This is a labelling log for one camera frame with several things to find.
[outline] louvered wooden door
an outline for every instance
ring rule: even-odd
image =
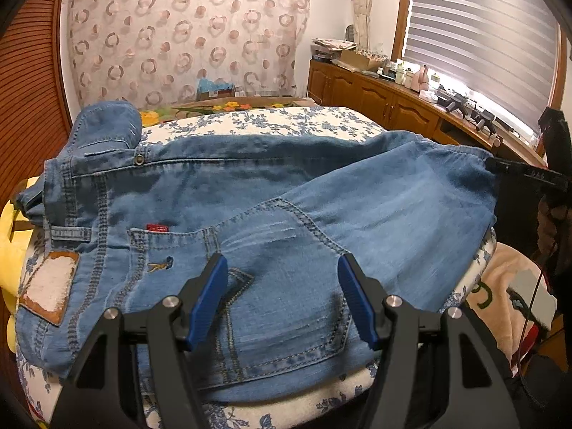
[[[61,0],[26,0],[0,39],[0,210],[71,129],[59,62]]]

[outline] blue denim jeans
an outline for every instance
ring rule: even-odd
[[[106,308],[150,308],[221,252],[229,287],[188,363],[197,386],[228,402],[296,393],[374,357],[337,282],[342,253],[389,293],[437,311],[495,221],[484,150],[403,131],[364,143],[207,135],[141,146],[140,122],[126,139],[135,114],[122,102],[88,108],[75,144],[46,162],[49,249],[76,251],[79,265],[62,325],[19,308],[16,330],[28,361],[60,375]],[[102,134],[107,122],[116,135]],[[144,350],[139,369],[151,391]]]

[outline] striped blind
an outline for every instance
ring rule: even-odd
[[[542,0],[412,0],[404,59],[462,81],[538,132],[557,27]]]

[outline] curtain with circle pattern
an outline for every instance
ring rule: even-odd
[[[196,99],[201,78],[237,95],[293,95],[310,0],[70,0],[68,42],[82,107]]]

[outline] red tag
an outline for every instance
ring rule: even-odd
[[[151,232],[168,232],[169,228],[160,224],[147,224],[147,230]]]

